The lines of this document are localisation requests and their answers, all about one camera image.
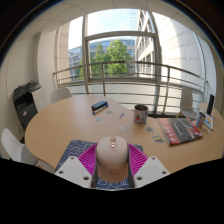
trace tree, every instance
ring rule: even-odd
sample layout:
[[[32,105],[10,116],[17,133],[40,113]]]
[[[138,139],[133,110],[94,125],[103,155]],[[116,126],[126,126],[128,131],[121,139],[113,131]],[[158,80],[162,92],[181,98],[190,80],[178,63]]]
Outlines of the tree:
[[[132,60],[130,54],[127,52],[127,46],[123,44],[121,40],[114,40],[110,43],[111,45],[108,47],[105,57],[107,59],[110,58],[110,61],[129,61]],[[126,73],[128,69],[125,64],[108,64],[107,67],[108,73]]]
[[[90,55],[90,61],[91,63],[104,61],[104,51],[101,43],[97,44],[95,57],[92,57],[92,55]],[[91,66],[91,74],[94,74],[94,77],[102,77],[101,66],[100,65]]]
[[[82,57],[80,59],[79,65],[82,65]],[[83,68],[77,68],[77,75],[79,75],[79,77],[77,77],[76,80],[84,80]]]

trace white wall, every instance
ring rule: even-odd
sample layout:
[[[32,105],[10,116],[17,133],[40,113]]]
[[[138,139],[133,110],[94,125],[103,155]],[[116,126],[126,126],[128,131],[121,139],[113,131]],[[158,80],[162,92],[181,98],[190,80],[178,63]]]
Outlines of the white wall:
[[[56,89],[54,41],[55,31],[42,32],[38,37],[17,41],[5,57],[0,70],[0,133],[8,128],[18,140],[24,137],[12,99],[12,93],[18,86],[30,80],[39,80],[50,104],[50,94]],[[0,153],[2,158],[9,159],[1,143]]]
[[[35,44],[36,37],[17,41],[5,57],[0,71],[0,133],[8,128],[18,140],[22,139],[24,131],[14,108],[12,93],[18,86],[34,80]],[[9,159],[1,143],[0,153]]]
[[[42,32],[39,34],[37,40],[37,74],[39,83],[44,88],[44,94],[48,105],[51,104],[51,92],[57,88],[53,75],[55,71],[55,35],[56,31]]]
[[[198,39],[202,47],[205,62],[205,74],[206,74],[205,78],[206,80],[208,80],[205,89],[204,102],[208,103],[210,94],[214,96],[216,95],[216,75],[215,75],[216,69],[209,45],[207,44],[206,41],[204,41],[200,37]]]
[[[223,64],[218,58],[218,55],[214,49],[214,46],[209,44],[209,47],[211,49],[211,53],[213,55],[215,68],[216,68],[216,94],[215,94],[215,103],[214,107],[221,112],[221,114],[224,117],[224,70],[223,70]]]

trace wall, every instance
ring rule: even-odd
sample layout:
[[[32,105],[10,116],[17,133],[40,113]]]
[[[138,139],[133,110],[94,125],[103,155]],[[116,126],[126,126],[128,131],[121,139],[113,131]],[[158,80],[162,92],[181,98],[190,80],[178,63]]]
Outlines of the wall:
[[[206,80],[208,80],[205,89],[204,102],[208,103],[210,94],[214,96],[216,95],[216,76],[214,75],[216,74],[216,69],[209,45],[205,40],[201,39],[200,37],[198,39],[200,41],[201,48],[203,51]]]
[[[48,105],[51,104],[51,92],[57,88],[55,77],[53,75],[53,72],[55,71],[55,35],[56,31],[42,32],[39,34],[37,40],[37,74],[39,83],[44,88],[44,94]]]
[[[55,40],[55,71],[60,71],[69,68],[68,58],[68,38],[69,38],[70,23],[66,23],[56,31]],[[60,81],[60,84],[71,82],[70,71],[61,72],[58,74],[60,79],[66,78]]]
[[[223,64],[220,61],[220,58],[218,58],[218,55],[214,49],[214,46],[209,44],[209,47],[211,49],[211,53],[214,59],[215,68],[216,68],[216,94],[215,94],[215,103],[214,107],[221,112],[223,118],[224,118],[224,70],[223,70]]]
[[[24,136],[24,130],[14,108],[12,93],[18,86],[35,80],[35,44],[36,37],[17,41],[5,57],[0,71],[0,133],[4,128],[8,128],[18,140]],[[1,143],[0,153],[3,158],[9,159]]]
[[[202,76],[202,61],[193,32],[171,18],[156,13],[153,13],[153,15],[155,16],[162,48],[162,63]],[[201,84],[198,83],[197,78],[179,71],[171,70],[171,77]],[[190,85],[186,82],[171,81]]]

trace sky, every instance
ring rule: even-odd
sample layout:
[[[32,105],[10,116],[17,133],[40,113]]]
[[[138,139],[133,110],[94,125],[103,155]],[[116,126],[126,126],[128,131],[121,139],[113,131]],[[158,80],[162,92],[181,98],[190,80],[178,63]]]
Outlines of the sky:
[[[123,30],[137,30],[137,10],[112,9],[88,15],[88,35]],[[69,50],[82,44],[81,35],[82,17],[79,17],[70,22]]]

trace office chair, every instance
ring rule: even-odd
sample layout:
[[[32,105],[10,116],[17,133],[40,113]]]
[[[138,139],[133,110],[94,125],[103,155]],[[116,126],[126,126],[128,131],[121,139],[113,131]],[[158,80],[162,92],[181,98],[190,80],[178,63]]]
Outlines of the office chair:
[[[181,100],[180,100],[180,112],[177,115],[183,115],[184,117],[188,117],[191,120],[196,120],[197,113],[193,110],[193,95],[191,89],[183,87],[181,92]]]
[[[56,89],[51,93],[51,103],[71,97],[71,93],[67,88]]]
[[[54,173],[54,168],[52,166],[38,160],[30,153],[26,145],[20,143],[7,128],[2,132],[1,141],[3,147],[13,161],[33,165],[50,173]]]

